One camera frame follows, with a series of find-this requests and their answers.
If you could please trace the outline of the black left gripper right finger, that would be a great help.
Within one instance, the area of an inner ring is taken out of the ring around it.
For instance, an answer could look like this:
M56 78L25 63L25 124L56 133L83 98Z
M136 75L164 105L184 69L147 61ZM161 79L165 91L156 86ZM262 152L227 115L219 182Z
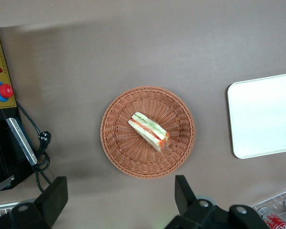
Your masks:
M210 199L198 198L185 176L176 175L174 197L179 211L166 226L167 229L227 229L228 213Z

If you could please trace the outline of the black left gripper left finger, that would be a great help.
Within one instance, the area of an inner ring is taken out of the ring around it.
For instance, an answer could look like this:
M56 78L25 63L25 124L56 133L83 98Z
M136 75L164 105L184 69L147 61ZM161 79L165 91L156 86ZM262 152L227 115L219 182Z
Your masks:
M67 202L67 177L57 177L34 202L23 202L12 210L11 227L51 229Z

